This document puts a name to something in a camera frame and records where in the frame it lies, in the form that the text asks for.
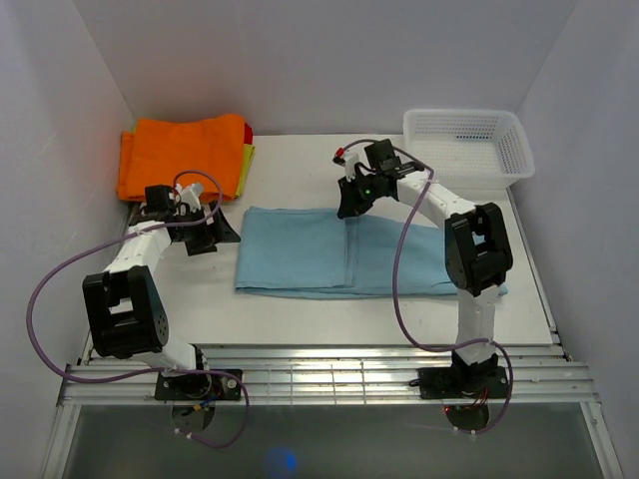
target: black mounting plate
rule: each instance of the black mounting plate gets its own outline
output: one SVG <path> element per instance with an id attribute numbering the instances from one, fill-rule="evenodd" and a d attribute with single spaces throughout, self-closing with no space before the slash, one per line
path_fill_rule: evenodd
<path id="1" fill-rule="evenodd" d="M 220 369 L 223 372 L 228 372 L 232 374 L 236 378 L 242 380 L 243 371 L 241 369 Z M 211 375 L 211 380 L 213 381 L 213 385 L 211 390 L 215 391 L 218 394 L 216 398 L 216 402 L 218 401 L 237 401 L 242 396 L 242 389 L 239 384 L 236 384 L 235 387 L 229 387 L 229 379 L 222 376 Z M 158 380 L 156 381 L 156 392 L 153 396 L 158 401 L 204 401 L 211 397 L 210 394 L 201 398 L 194 399 L 190 397 L 186 393 L 180 391 L 175 387 L 171 387 L 167 378 L 162 375 L 162 373 L 158 373 Z"/>
<path id="2" fill-rule="evenodd" d="M 417 369 L 419 397 L 421 399 L 459 399 L 468 396 L 463 394 L 457 383 L 457 375 L 451 367 L 421 367 Z M 497 366 L 495 374 L 487 378 L 489 399 L 505 399 L 508 393 L 506 370 Z"/>

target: cable clip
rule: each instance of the cable clip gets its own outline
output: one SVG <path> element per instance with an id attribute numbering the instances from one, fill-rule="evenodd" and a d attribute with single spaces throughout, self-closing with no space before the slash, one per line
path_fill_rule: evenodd
<path id="1" fill-rule="evenodd" d="M 133 227 L 131 227 L 131 233 L 135 233 L 136 237 L 139 237 L 141 235 L 147 235 L 150 232 L 147 232 L 144 228 L 140 228 L 138 225 L 135 225 Z"/>

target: white table surface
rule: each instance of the white table surface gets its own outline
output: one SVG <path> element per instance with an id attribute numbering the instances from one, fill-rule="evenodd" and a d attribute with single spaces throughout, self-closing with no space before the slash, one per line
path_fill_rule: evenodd
<path id="1" fill-rule="evenodd" d="M 237 232 L 245 210 L 336 208 L 337 179 L 343 170 L 331 162 L 334 151 L 358 138 L 401 136 L 303 135 L 256 137 L 256 156 L 244 196 L 224 205 Z M 506 190 L 459 192 L 479 203 L 495 202 L 503 211 L 514 266 L 509 293 L 495 315 L 495 339 L 504 344 L 550 344 L 548 323 Z M 409 208 L 378 200 L 372 215 L 403 222 Z M 417 224 L 431 225 L 417 216 Z M 171 334 L 198 344 L 404 345 L 390 298 L 290 299 L 234 292 L 238 246 L 187 257 L 183 244 L 165 251 L 154 278 L 168 314 Z M 457 334 L 454 296 L 404 298 L 404 320 L 412 335 L 427 344 L 449 344 Z"/>

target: folded cloth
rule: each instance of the folded cloth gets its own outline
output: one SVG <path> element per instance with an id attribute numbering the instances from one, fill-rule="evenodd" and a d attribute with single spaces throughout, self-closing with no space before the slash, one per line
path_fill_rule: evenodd
<path id="1" fill-rule="evenodd" d="M 388 296 L 402 224 L 335 210 L 264 210 L 244 216 L 236 290 L 304 298 Z M 399 294 L 455 294 L 443 233 L 413 225 L 401 254 Z"/>
<path id="2" fill-rule="evenodd" d="M 195 123 L 141 119 L 136 133 L 122 136 L 118 197 L 143 201 L 144 188 L 170 185 L 183 170 L 202 170 L 218 180 L 226 200 L 236 196 L 244 165 L 246 122 L 239 115 L 222 115 Z M 181 183 L 204 186 L 201 200 L 218 196 L 216 186 L 199 175 L 184 175 Z"/>

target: glass panel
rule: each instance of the glass panel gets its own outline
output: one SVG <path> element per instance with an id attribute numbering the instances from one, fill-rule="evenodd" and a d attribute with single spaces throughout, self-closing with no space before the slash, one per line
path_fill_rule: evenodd
<path id="1" fill-rule="evenodd" d="M 218 407 L 203 435 L 230 437 L 242 413 Z M 170 407 L 84 406 L 65 477 L 603 477 L 579 404 L 512 404 L 474 439 L 449 428 L 436 405 L 263 406 L 213 450 L 174 435 Z"/>

